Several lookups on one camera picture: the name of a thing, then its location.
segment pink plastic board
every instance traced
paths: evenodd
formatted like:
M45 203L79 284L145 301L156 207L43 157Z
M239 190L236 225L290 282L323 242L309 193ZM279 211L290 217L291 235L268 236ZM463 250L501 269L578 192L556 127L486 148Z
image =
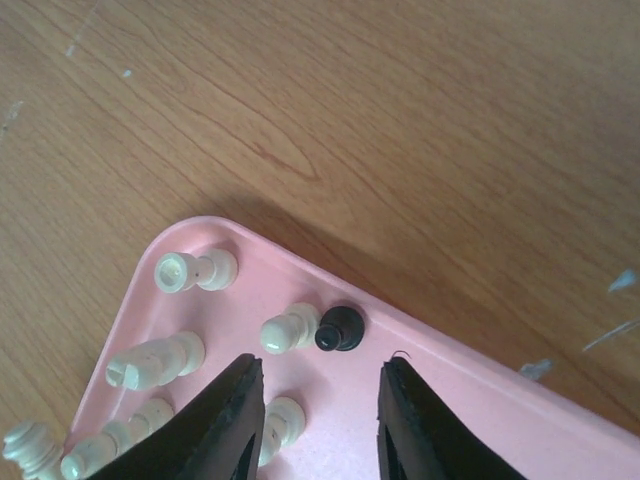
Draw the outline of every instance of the pink plastic board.
M165 294L156 287L154 268L164 253L197 255L211 246L238 259L239 275L230 288ZM361 345L344 353L316 347L266 353L259 343L262 323L299 301L320 311L336 304L359 306L367 317ZM207 357L200 370L153 391L107 385L105 368L116 352L180 330L203 338ZM528 479L640 479L637 437L217 217L180 222L144 253L65 447L68 451L109 420L126 420L150 397L181 409L240 353L249 352L264 360L265 402L289 395L308 417L303 436L259 470L260 480L377 479L380 369L398 350L408 352L414 368L459 418Z

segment black pawn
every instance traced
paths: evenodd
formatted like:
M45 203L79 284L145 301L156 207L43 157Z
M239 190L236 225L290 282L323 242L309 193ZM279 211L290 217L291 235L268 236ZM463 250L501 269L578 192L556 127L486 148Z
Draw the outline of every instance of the black pawn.
M350 307L333 307L320 320L320 327L316 332L316 345L325 352L347 352L360 345L362 337L362 315Z

